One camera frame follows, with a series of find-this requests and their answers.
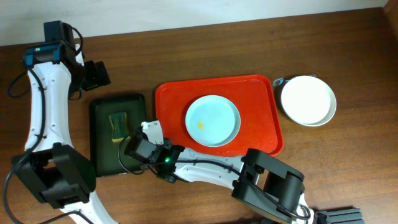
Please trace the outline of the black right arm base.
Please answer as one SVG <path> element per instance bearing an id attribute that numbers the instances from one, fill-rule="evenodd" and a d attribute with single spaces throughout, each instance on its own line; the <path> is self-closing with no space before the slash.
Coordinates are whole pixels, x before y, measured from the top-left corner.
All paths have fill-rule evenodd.
<path id="1" fill-rule="evenodd" d="M 364 224 L 363 215 L 359 208 L 349 208 L 332 211 L 317 211 L 309 220 L 293 221 L 293 224 Z"/>

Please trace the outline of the green yellow sponge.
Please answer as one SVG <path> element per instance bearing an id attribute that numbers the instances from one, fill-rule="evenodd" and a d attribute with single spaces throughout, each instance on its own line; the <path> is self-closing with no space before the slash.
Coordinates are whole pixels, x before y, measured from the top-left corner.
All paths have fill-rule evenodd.
<path id="1" fill-rule="evenodd" d="M 118 112 L 109 115 L 109 121 L 112 127 L 112 142 L 120 142 L 128 134 L 127 113 Z"/>

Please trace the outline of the dark green tray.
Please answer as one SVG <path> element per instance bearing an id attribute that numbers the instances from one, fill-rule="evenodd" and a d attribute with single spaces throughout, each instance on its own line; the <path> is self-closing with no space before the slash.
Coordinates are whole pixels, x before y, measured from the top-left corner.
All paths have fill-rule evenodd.
<path id="1" fill-rule="evenodd" d="M 128 170 L 139 172 L 141 169 L 139 162 L 124 153 L 129 138 L 124 137 L 120 142 L 111 140 L 109 115 L 118 112 L 127 113 L 128 134 L 136 131 L 146 120 L 144 96 L 140 93 L 108 96 L 90 103 L 90 161 L 97 177 L 123 174 Z"/>

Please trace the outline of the white cream plate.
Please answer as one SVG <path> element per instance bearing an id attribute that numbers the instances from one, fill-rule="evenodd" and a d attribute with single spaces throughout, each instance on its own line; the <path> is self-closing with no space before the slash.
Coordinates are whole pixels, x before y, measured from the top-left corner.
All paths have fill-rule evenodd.
<path id="1" fill-rule="evenodd" d="M 292 121 L 308 127 L 327 124 L 337 108 L 336 96 L 329 85 L 308 75 L 289 80 L 282 88 L 280 103 Z"/>

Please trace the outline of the red plastic tray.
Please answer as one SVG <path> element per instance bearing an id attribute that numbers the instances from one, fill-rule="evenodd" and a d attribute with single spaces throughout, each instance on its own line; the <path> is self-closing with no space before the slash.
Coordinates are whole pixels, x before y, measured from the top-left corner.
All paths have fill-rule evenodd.
<path id="1" fill-rule="evenodd" d="M 229 99 L 239 110 L 241 127 L 237 136 L 221 147 L 206 147 L 195 142 L 185 126 L 189 106 L 206 95 Z M 215 156 L 245 155 L 249 148 L 271 156 L 284 145 L 272 85 L 264 75 L 206 78 L 163 83 L 155 91 L 155 117 L 163 134 L 173 144 Z"/>

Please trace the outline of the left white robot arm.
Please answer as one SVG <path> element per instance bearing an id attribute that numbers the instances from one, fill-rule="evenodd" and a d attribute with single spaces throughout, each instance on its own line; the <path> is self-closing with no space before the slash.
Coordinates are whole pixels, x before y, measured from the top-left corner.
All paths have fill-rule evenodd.
<path id="1" fill-rule="evenodd" d="M 32 96 L 30 128 L 25 153 L 13 157 L 11 173 L 38 202 L 76 223 L 114 223 L 95 191 L 95 169 L 74 149 L 68 127 L 69 97 L 110 83 L 103 62 L 84 61 L 76 32 L 65 22 L 46 22 L 44 42 L 23 56 Z"/>

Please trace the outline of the light blue plate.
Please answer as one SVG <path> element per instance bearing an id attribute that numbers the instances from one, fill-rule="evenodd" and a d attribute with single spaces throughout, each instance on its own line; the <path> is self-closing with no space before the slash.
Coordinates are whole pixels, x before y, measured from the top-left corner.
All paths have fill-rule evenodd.
<path id="1" fill-rule="evenodd" d="M 206 95 L 188 107 L 185 127 L 190 137 L 202 146 L 221 147 L 238 135 L 241 116 L 231 100 L 219 95 Z"/>

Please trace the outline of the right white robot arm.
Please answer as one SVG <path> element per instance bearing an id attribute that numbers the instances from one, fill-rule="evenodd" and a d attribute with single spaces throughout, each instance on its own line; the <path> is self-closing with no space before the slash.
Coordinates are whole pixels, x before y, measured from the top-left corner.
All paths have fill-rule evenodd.
<path id="1" fill-rule="evenodd" d="M 305 201 L 304 175 L 258 149 L 234 157 L 199 153 L 173 145 L 163 136 L 158 120 L 143 122 L 121 142 L 126 145 L 122 152 L 142 170 L 149 169 L 171 184 L 206 182 L 226 187 L 232 198 L 277 223 L 311 223 L 314 219 Z"/>

